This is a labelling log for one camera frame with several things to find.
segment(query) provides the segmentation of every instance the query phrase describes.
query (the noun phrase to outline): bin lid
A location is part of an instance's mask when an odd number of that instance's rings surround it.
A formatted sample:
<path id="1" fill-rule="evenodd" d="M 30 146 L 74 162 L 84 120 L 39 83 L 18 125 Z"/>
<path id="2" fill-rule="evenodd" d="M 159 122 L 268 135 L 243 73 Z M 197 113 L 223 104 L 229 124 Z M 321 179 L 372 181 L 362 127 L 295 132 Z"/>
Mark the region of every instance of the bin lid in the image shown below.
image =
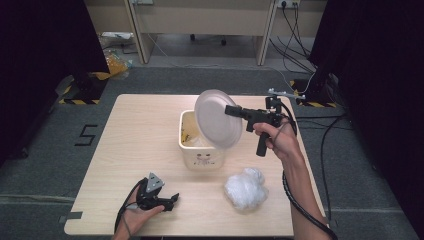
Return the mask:
<path id="1" fill-rule="evenodd" d="M 194 106 L 200 133 L 217 149 L 234 146 L 240 140 L 243 131 L 241 118 L 225 114 L 227 105 L 236 106 L 226 93 L 212 89 L 202 92 Z"/>

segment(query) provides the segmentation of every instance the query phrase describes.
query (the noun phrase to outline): black and yellow hazard tape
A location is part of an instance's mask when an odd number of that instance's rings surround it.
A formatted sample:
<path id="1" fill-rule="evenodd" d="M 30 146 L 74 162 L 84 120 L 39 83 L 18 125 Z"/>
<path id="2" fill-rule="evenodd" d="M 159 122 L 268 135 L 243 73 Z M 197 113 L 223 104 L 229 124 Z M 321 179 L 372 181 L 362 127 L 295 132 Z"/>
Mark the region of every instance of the black and yellow hazard tape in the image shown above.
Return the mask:
<path id="1" fill-rule="evenodd" d="M 61 104 L 73 104 L 73 105 L 88 105 L 88 104 L 99 104 L 100 97 L 107 84 L 106 80 L 93 79 L 93 89 L 84 92 L 80 91 L 72 80 L 69 86 L 63 92 L 62 98 L 59 100 Z"/>
<path id="2" fill-rule="evenodd" d="M 305 87 L 301 88 L 299 86 L 299 82 L 292 80 L 290 81 L 290 85 L 292 89 L 294 90 L 294 95 L 301 96 L 299 92 L 304 91 Z M 324 99 L 323 101 L 310 101 L 305 99 L 296 99 L 296 103 L 299 106 L 306 106 L 306 107 L 336 107 L 336 103 L 332 102 L 329 98 Z"/>

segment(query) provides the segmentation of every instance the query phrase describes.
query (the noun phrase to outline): power outlet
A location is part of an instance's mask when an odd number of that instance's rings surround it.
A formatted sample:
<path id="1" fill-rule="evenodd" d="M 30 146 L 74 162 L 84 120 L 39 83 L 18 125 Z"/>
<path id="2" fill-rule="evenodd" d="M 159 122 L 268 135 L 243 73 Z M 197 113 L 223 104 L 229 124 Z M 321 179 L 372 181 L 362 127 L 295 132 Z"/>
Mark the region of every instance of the power outlet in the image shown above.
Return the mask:
<path id="1" fill-rule="evenodd" d="M 277 0 L 277 7 L 283 8 L 282 4 L 283 2 L 286 2 L 286 8 L 285 9 L 294 9 L 299 8 L 300 6 L 300 0 Z"/>

